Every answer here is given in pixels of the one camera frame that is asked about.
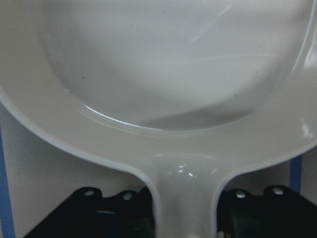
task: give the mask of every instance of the white ceramic dish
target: white ceramic dish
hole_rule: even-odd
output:
[[[157,237],[215,235],[235,175],[317,144],[316,2],[3,0],[0,100],[150,188]]]

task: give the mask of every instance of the blue line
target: blue line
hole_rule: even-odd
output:
[[[3,238],[15,238],[0,129],[0,218]]]
[[[291,171],[289,178],[289,187],[300,193],[301,191],[301,179],[302,179],[302,156],[297,156],[291,160]]]

